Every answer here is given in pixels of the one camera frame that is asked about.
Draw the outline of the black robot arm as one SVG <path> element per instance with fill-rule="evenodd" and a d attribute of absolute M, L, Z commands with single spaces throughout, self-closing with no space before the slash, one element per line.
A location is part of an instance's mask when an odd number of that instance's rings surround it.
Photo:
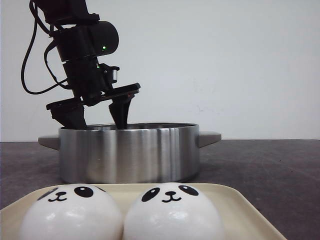
<path fill-rule="evenodd" d="M 111 100 L 109 111 L 116 127 L 126 129 L 129 106 L 140 85 L 114 87 L 119 67 L 98 61 L 118 48 L 116 28 L 89 13 L 83 0 L 32 0 L 29 9 L 34 28 L 52 38 L 45 53 L 57 49 L 63 63 L 66 79 L 54 85 L 73 92 L 73 98 L 47 104 L 52 118 L 68 129 L 84 130 L 84 108 Z"/>

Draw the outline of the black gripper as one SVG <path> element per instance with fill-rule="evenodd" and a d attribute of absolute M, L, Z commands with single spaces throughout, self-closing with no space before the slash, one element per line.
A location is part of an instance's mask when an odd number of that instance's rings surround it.
<path fill-rule="evenodd" d="M 46 106 L 53 119 L 67 129 L 83 130 L 87 127 L 83 106 L 112 100 L 108 107 L 117 129 L 127 129 L 129 107 L 139 92 L 139 83 L 114 88 L 120 68 L 99 63 L 96 57 L 69 60 L 63 68 L 74 97 Z"/>

